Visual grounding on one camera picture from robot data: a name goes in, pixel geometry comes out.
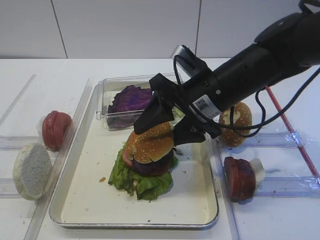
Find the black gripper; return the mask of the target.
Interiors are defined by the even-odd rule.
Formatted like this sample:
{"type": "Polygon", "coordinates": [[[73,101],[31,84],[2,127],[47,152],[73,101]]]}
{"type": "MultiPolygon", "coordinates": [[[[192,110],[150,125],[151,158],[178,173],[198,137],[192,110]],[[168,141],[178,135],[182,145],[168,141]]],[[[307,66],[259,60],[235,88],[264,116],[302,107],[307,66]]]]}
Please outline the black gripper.
{"type": "Polygon", "coordinates": [[[211,87],[211,70],[207,68],[185,83],[179,77],[176,60],[173,61],[173,70],[177,83],[160,73],[149,80],[154,94],[147,108],[134,122],[134,132],[140,135],[159,124],[173,121],[172,108],[177,107],[185,116],[173,127],[174,146],[202,143],[206,133],[212,138],[220,136],[222,132],[213,122],[213,117],[201,112],[213,105],[207,93],[211,87]]]}

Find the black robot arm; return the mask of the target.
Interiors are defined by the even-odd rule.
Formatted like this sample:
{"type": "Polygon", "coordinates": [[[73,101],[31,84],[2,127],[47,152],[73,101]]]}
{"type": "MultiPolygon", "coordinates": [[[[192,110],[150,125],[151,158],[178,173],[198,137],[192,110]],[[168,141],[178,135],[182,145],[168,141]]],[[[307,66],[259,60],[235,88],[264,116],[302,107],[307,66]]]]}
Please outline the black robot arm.
{"type": "Polygon", "coordinates": [[[266,28],[254,43],[215,70],[186,46],[172,56],[189,80],[172,82],[162,74],[150,79],[154,96],[134,123],[138,135],[173,120],[173,107],[184,118],[173,128],[175,145],[216,138],[221,127],[213,119],[266,86],[298,75],[320,63],[320,14],[293,13],[266,28]]]}

